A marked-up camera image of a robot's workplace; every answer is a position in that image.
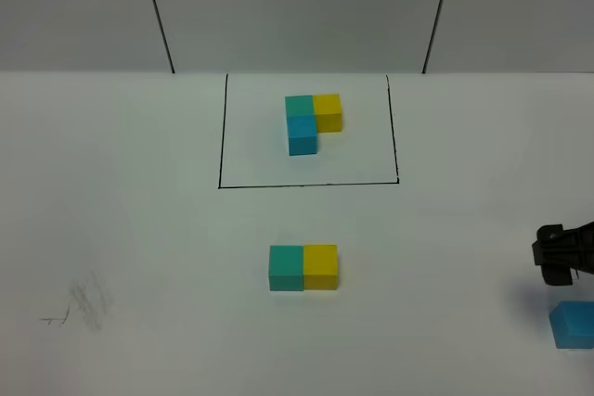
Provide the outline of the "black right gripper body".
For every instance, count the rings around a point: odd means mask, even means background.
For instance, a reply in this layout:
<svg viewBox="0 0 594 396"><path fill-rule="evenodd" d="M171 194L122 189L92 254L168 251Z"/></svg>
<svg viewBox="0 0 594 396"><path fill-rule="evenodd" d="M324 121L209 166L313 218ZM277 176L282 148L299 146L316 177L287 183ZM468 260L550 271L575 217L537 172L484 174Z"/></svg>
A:
<svg viewBox="0 0 594 396"><path fill-rule="evenodd" d="M535 265L555 264L593 273L593 223L574 229L548 224L536 231L532 245Z"/></svg>

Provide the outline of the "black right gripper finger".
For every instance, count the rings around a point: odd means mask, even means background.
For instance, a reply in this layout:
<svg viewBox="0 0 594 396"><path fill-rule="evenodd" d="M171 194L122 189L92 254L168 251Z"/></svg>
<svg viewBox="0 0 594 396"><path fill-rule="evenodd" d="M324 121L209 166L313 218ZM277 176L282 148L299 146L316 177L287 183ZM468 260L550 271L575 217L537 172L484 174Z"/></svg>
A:
<svg viewBox="0 0 594 396"><path fill-rule="evenodd" d="M573 284L572 269L563 265L542 265L543 280L548 286L571 286Z"/></svg>

